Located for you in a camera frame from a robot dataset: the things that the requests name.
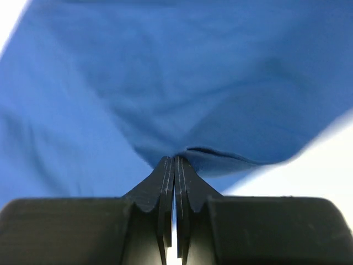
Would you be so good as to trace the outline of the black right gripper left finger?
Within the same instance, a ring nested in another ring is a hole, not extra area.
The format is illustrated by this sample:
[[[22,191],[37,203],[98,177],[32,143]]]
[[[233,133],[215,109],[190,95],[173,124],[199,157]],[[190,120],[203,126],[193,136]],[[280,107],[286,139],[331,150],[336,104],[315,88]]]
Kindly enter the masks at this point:
[[[166,264],[174,159],[122,197],[22,198],[1,210],[2,264]]]

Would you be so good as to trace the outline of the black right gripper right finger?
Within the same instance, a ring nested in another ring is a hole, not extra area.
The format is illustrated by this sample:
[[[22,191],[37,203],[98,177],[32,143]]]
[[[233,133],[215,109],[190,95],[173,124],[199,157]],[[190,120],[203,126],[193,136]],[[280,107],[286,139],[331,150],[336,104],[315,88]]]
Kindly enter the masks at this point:
[[[314,197],[224,196],[175,158],[178,257],[183,264],[351,264],[340,210]]]

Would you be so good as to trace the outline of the blue surgical drape cloth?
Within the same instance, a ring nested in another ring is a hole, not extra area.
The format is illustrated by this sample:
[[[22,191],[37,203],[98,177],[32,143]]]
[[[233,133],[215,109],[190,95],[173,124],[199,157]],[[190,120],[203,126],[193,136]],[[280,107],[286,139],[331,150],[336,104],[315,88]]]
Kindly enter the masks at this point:
[[[31,1],[1,57],[1,204],[121,195],[163,156],[279,163],[351,108],[351,1]]]

